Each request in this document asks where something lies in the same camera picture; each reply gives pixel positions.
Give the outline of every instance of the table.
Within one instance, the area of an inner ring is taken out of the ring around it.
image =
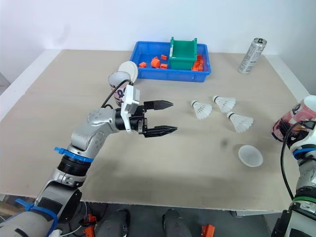
[[[110,93],[107,76],[130,54],[63,50],[42,70],[38,64],[43,58],[36,62],[34,75],[39,76],[29,88],[24,86],[28,89],[23,96],[4,92],[1,110],[7,114],[0,123],[0,193],[38,194],[61,159],[53,148],[67,147],[73,130]],[[158,138],[124,131],[109,136],[88,171],[82,199],[225,210],[287,209],[290,198],[279,167],[281,143],[271,137],[270,129],[296,103],[291,91],[297,90],[297,82],[285,85],[265,57],[252,73],[240,74],[242,57],[211,53],[213,72],[204,83],[137,80],[142,102],[174,103],[166,110],[147,112],[149,127],[171,125],[178,130]],[[300,93],[297,99],[307,91],[301,88]],[[214,103],[212,114],[197,120],[190,101],[211,103],[215,94],[236,97],[233,111],[253,117],[253,126],[235,133]],[[246,144],[262,152],[262,166],[250,168],[238,159],[238,149]],[[289,151],[285,169],[294,189],[298,167]]]

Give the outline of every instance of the blue band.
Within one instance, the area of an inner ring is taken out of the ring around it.
[[[297,158],[296,156],[300,153],[303,153],[303,152],[311,152],[311,151],[316,151],[316,148],[303,148],[303,149],[300,149],[300,150],[295,150],[293,152],[293,155],[296,159],[299,159]]]
[[[48,237],[52,232],[53,230],[56,228],[57,224],[58,224],[58,218],[57,218],[57,215],[55,212],[51,211],[51,210],[48,210],[46,208],[43,208],[43,207],[39,207],[39,206],[35,206],[34,203],[31,203],[31,202],[26,202],[22,199],[17,199],[15,200],[17,203],[25,206],[25,210],[26,211],[31,211],[31,210],[36,210],[36,211],[40,211],[40,212],[43,212],[43,213],[46,213],[48,215],[50,215],[52,218],[53,218],[53,224],[51,225],[46,237]]]
[[[80,160],[80,161],[84,161],[84,162],[88,162],[88,163],[92,163],[93,162],[93,159],[91,158],[87,158],[87,157],[82,157],[82,156],[79,156],[79,155],[76,155],[75,153],[72,153],[64,148],[59,148],[59,147],[55,147],[54,148],[55,151],[57,151],[59,154],[65,154],[73,159],[77,159],[77,160]]]

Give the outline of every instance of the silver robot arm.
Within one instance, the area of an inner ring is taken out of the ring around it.
[[[145,112],[172,106],[167,101],[149,101],[139,106],[139,91],[126,87],[122,109],[99,108],[91,112],[77,128],[67,149],[55,148],[63,155],[34,203],[17,202],[26,207],[22,212],[0,224],[2,237],[46,237],[57,223],[71,220],[81,199],[78,189],[86,179],[93,159],[99,153],[106,138],[120,130],[138,131],[145,137],[163,136],[175,131],[176,127],[158,126],[147,128]]]
[[[272,237],[316,237],[316,122],[302,121],[300,129],[289,131],[287,146],[297,159],[300,177],[290,208],[283,211]]]

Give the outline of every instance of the badminton shuttlecock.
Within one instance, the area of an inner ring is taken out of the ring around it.
[[[220,97],[218,95],[213,96],[213,101],[218,105],[219,109],[223,113],[229,112],[236,103],[235,98]]]
[[[194,100],[191,102],[191,106],[194,108],[198,119],[204,119],[212,112],[212,106],[210,104],[204,104]]]
[[[236,115],[233,112],[228,112],[227,118],[232,121],[237,133],[245,132],[253,123],[253,118]]]

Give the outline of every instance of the pink cup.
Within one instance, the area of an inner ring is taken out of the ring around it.
[[[114,90],[122,81],[124,81],[126,79],[130,80],[130,75],[127,72],[116,72],[116,73],[112,73],[111,75],[109,75],[108,81],[109,81],[111,90]],[[124,83],[119,89],[116,90],[116,92],[113,95],[115,102],[120,107],[123,103],[125,88],[128,85],[128,83],[129,82]]]
[[[314,118],[316,118],[316,96],[309,95],[275,123],[271,134],[278,141],[283,142],[283,134],[290,126],[298,121]]]

